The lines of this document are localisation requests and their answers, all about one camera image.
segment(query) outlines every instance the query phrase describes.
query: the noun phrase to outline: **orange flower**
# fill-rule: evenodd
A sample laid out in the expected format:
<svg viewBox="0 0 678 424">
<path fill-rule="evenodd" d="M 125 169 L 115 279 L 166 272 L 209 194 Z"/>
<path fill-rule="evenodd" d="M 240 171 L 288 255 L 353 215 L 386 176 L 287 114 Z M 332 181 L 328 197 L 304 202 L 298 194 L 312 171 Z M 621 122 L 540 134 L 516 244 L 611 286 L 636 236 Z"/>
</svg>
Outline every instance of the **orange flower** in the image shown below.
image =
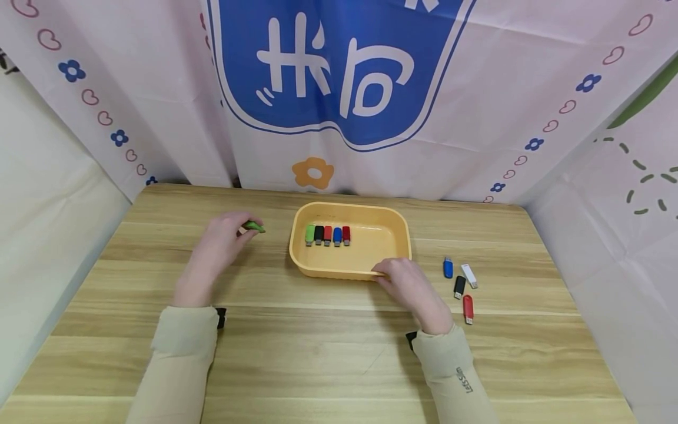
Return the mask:
<svg viewBox="0 0 678 424">
<path fill-rule="evenodd" d="M 308 171 L 311 169 L 320 171 L 320 178 L 313 178 L 309 175 Z M 330 180 L 334 175 L 334 166 L 328 165 L 324 159 L 311 156 L 305 161 L 292 165 L 292 172 L 296 175 L 294 180 L 300 187 L 312 185 L 318 190 L 324 190 L 330 185 Z"/>
</svg>

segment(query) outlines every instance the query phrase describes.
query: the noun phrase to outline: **hand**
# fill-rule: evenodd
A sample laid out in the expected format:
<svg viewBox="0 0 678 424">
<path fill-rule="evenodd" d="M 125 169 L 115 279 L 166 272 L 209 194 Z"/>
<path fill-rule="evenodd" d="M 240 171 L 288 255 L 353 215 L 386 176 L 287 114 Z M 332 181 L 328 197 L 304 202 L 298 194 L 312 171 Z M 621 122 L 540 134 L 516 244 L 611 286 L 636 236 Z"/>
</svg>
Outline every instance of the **hand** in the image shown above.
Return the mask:
<svg viewBox="0 0 678 424">
<path fill-rule="evenodd" d="M 419 321 L 422 330 L 431 335 L 447 334 L 452 329 L 452 313 L 415 262 L 406 258 L 384 259 L 372 271 L 390 277 L 374 279 L 400 305 Z"/>
<path fill-rule="evenodd" d="M 249 220 L 264 224 L 248 212 L 227 212 L 210 221 L 177 281 L 173 306 L 205 307 L 212 303 L 212 288 L 216 278 L 235 261 L 245 245 L 259 234 L 257 230 L 248 230 L 238 235 L 238 229 Z"/>
</svg>

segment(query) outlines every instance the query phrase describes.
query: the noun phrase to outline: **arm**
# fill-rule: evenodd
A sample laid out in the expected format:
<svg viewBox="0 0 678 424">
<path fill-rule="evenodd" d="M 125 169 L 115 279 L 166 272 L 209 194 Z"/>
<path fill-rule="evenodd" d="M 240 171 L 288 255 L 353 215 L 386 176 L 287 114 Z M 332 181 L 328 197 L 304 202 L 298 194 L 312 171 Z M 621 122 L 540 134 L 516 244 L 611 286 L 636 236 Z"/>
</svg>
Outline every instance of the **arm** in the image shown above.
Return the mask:
<svg viewBox="0 0 678 424">
<path fill-rule="evenodd" d="M 173 306 L 160 315 L 153 356 L 129 410 L 127 424 L 198 424 L 207 372 L 214 359 L 218 316 L 210 307 L 216 278 L 258 231 L 237 235 L 246 212 L 229 212 L 210 222 L 181 278 Z"/>
<path fill-rule="evenodd" d="M 376 277 L 376 281 L 422 326 L 412 340 L 412 350 L 422 364 L 440 424 L 498 424 L 473 368 L 464 331 L 454 325 L 450 308 L 421 268 L 409 259 L 398 258 L 386 259 L 372 270 L 390 277 Z"/>
</svg>

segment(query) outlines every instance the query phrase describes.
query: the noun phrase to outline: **blue logo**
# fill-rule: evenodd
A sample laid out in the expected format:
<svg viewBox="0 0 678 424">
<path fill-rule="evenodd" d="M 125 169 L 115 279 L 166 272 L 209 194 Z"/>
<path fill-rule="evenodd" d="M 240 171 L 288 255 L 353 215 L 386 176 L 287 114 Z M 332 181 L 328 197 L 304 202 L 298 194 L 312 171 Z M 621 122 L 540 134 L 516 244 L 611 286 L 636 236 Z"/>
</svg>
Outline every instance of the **blue logo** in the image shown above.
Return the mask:
<svg viewBox="0 0 678 424">
<path fill-rule="evenodd" d="M 243 123 L 332 129 L 356 151 L 424 125 L 476 0 L 207 0 L 222 94 Z"/>
</svg>

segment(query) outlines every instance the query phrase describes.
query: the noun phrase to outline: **white wall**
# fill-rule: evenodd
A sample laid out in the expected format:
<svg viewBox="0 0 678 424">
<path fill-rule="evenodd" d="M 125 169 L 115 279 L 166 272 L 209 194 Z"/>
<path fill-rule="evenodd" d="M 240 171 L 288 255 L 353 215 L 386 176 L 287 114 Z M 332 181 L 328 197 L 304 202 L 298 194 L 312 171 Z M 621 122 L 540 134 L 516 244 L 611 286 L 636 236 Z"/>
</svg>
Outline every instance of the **white wall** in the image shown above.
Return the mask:
<svg viewBox="0 0 678 424">
<path fill-rule="evenodd" d="M 678 422 L 678 184 L 661 177 L 678 179 L 677 117 L 674 78 L 527 207 L 641 424 Z"/>
<path fill-rule="evenodd" d="M 4 69 L 0 180 L 1 407 L 129 202 L 23 75 Z"/>
</svg>

